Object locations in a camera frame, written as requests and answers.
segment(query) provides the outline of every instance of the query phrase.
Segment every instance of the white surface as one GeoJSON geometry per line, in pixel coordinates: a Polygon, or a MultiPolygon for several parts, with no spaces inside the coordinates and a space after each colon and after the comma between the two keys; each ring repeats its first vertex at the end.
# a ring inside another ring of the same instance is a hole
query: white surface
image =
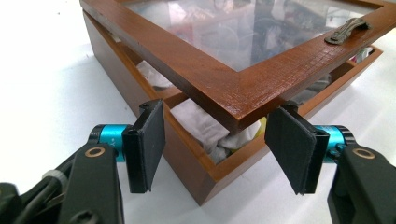
{"type": "MultiPolygon", "coordinates": [[[[25,192],[81,147],[96,124],[134,123],[135,116],[94,58],[78,2],[4,2],[0,182],[25,192]]],[[[378,40],[384,54],[310,120],[347,126],[393,165],[395,41],[395,30],[378,40]]],[[[269,154],[202,207],[164,159],[144,195],[128,193],[124,165],[119,168],[127,223],[331,223],[332,164],[323,166],[316,194],[295,196],[269,154]]]]}

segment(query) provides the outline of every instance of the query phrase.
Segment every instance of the wooden box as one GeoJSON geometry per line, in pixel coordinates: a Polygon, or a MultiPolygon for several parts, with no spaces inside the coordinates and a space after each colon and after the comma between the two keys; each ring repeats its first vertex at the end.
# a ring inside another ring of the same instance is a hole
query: wooden box
{"type": "MultiPolygon", "coordinates": [[[[92,9],[91,5],[86,5],[84,2],[82,5],[85,6],[84,9],[92,9]]],[[[207,202],[269,152],[268,147],[264,147],[263,135],[260,135],[225,161],[215,164],[194,137],[186,132],[170,113],[172,107],[189,98],[190,95],[187,96],[184,91],[176,87],[164,91],[154,90],[136,69],[136,65],[142,61],[142,56],[140,56],[142,54],[131,49],[130,44],[118,41],[118,37],[121,36],[114,38],[114,31],[122,32],[120,27],[114,28],[110,33],[105,28],[109,22],[106,23],[103,20],[99,22],[92,16],[98,16],[95,13],[97,12],[92,10],[91,15],[84,12],[84,18],[96,58],[136,114],[138,114],[140,104],[151,99],[164,99],[166,147],[163,155],[198,204],[207,202]]],[[[309,116],[310,113],[320,109],[331,100],[337,92],[352,82],[381,54],[381,50],[374,49],[373,53],[361,63],[347,60],[344,63],[332,63],[332,65],[326,66],[326,69],[332,69],[330,70],[332,84],[300,106],[299,113],[309,116]]],[[[349,58],[351,55],[353,54],[350,52],[343,53],[341,58],[349,58]]]]}

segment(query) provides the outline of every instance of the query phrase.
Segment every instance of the wooden display case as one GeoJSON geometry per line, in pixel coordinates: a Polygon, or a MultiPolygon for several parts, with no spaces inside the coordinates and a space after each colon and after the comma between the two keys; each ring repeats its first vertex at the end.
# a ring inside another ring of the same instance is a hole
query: wooden display case
{"type": "MultiPolygon", "coordinates": [[[[188,47],[185,43],[181,43],[177,38],[174,39],[172,36],[169,36],[169,34],[164,34],[161,29],[152,26],[152,24],[147,21],[142,21],[141,25],[144,26],[141,27],[142,32],[150,32],[151,34],[152,32],[160,32],[160,34],[165,35],[165,37],[162,38],[162,40],[157,40],[158,35],[153,36],[147,40],[149,43],[144,39],[136,39],[136,34],[132,34],[133,28],[130,30],[126,28],[126,26],[123,27],[123,24],[128,23],[127,21],[131,19],[129,18],[129,16],[131,16],[129,14],[130,10],[125,9],[126,11],[124,11],[124,7],[118,2],[108,0],[84,0],[81,4],[86,10],[84,12],[84,18],[95,56],[105,68],[107,74],[115,83],[132,110],[137,114],[140,104],[151,99],[164,99],[166,147],[163,155],[198,204],[203,204],[215,196],[219,191],[244,173],[246,169],[268,153],[269,149],[264,147],[265,143],[263,136],[260,135],[240,148],[225,161],[215,164],[207,156],[194,137],[185,131],[170,113],[172,107],[190,97],[214,118],[217,119],[228,116],[227,119],[219,119],[219,122],[223,125],[226,124],[224,125],[226,128],[237,133],[243,127],[253,122],[253,120],[265,116],[268,111],[271,111],[271,109],[288,100],[293,94],[308,87],[315,80],[323,76],[323,74],[330,73],[332,75],[332,84],[304,105],[300,106],[299,113],[303,116],[309,116],[310,113],[313,113],[331,100],[337,92],[353,81],[364,68],[381,54],[381,50],[374,48],[375,50],[372,54],[361,63],[353,63],[349,60],[359,49],[370,45],[382,34],[390,30],[391,27],[394,27],[396,22],[396,16],[393,16],[389,19],[393,21],[389,21],[388,26],[386,25],[382,28],[377,27],[374,32],[369,32],[370,34],[358,31],[356,32],[358,35],[352,37],[353,41],[347,42],[343,47],[329,46],[323,44],[322,39],[314,38],[309,43],[304,43],[297,47],[299,50],[302,50],[302,48],[307,48],[307,50],[303,49],[302,52],[299,53],[296,52],[296,48],[290,49],[287,51],[286,55],[280,54],[272,59],[266,60],[263,62],[264,64],[258,63],[253,65],[253,70],[249,71],[252,72],[253,77],[250,78],[258,82],[266,73],[262,76],[256,76],[254,74],[257,73],[258,70],[255,69],[278,69],[277,67],[273,67],[274,64],[282,65],[286,60],[290,60],[290,58],[288,58],[290,55],[296,54],[297,56],[292,57],[298,58],[306,56],[306,53],[312,54],[309,56],[309,59],[312,61],[308,62],[304,60],[304,62],[297,62],[297,64],[294,65],[294,68],[295,66],[302,66],[302,64],[304,66],[301,67],[301,69],[295,70],[297,75],[292,76],[292,82],[282,77],[280,80],[272,82],[274,86],[279,88],[278,91],[274,89],[266,91],[267,94],[270,91],[274,92],[270,92],[270,96],[262,96],[262,92],[258,93],[259,97],[263,99],[271,98],[271,100],[268,100],[265,104],[256,104],[251,101],[245,102],[245,104],[253,104],[256,105],[256,107],[252,108],[249,106],[249,110],[243,112],[244,115],[229,116],[230,113],[227,112],[227,109],[224,110],[224,107],[230,107],[227,105],[224,106],[224,103],[222,103],[227,97],[220,96],[222,97],[221,100],[216,97],[211,98],[215,93],[206,90],[210,84],[203,87],[202,83],[198,83],[200,82],[199,80],[189,79],[190,72],[186,72],[186,75],[184,73],[186,70],[181,69],[181,67],[191,65],[190,63],[184,64],[184,60],[180,60],[186,59],[187,56],[184,55],[185,57],[182,57],[178,51],[172,49],[168,51],[168,57],[165,57],[165,55],[162,54],[163,50],[166,51],[170,49],[169,46],[165,48],[163,45],[166,45],[166,43],[177,43],[177,45],[181,46],[173,46],[177,50],[181,50],[182,47],[187,48],[189,57],[204,58],[204,61],[208,61],[209,65],[205,67],[205,70],[210,71],[210,69],[215,69],[217,72],[219,70],[221,73],[226,72],[228,75],[234,76],[234,78],[239,78],[239,84],[242,83],[241,85],[246,82],[248,82],[249,85],[251,84],[250,79],[244,80],[247,74],[242,75],[240,72],[236,72],[224,64],[219,64],[219,62],[213,60],[213,58],[207,55],[205,56],[202,52],[196,52],[195,49],[188,47]],[[318,55],[321,55],[320,60],[313,58],[318,57],[318,55]],[[157,70],[163,72],[176,87],[163,91],[156,91],[151,87],[142,74],[136,69],[136,65],[143,59],[151,63],[157,70]]],[[[382,13],[389,14],[388,7],[381,8],[386,9],[384,9],[382,13]]],[[[246,73],[249,69],[250,68],[242,70],[242,73],[246,73]]]]}

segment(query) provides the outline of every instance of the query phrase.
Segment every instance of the brown wood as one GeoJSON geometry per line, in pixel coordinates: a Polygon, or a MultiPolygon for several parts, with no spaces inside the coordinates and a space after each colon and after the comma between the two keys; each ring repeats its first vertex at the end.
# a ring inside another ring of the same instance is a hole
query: brown wood
{"type": "MultiPolygon", "coordinates": [[[[188,96],[173,88],[167,93],[155,91],[135,68],[135,65],[141,62],[140,56],[123,43],[116,43],[108,31],[87,13],[84,13],[84,19],[95,56],[136,114],[140,104],[165,96],[163,111],[166,147],[163,155],[198,204],[207,202],[269,152],[268,147],[264,147],[261,135],[225,161],[214,164],[198,142],[170,113],[170,108],[186,100],[188,96]]],[[[379,49],[375,49],[375,52],[362,63],[347,62],[347,65],[333,70],[332,73],[337,77],[334,83],[300,107],[299,112],[306,115],[312,109],[324,106],[323,102],[327,102],[326,97],[332,97],[334,92],[343,89],[380,53],[379,49]]]]}
{"type": "Polygon", "coordinates": [[[395,4],[357,2],[378,6],[363,17],[373,29],[354,31],[342,46],[323,41],[329,32],[241,72],[213,60],[119,2],[81,0],[81,5],[224,127],[237,133],[395,27],[395,4]]]}

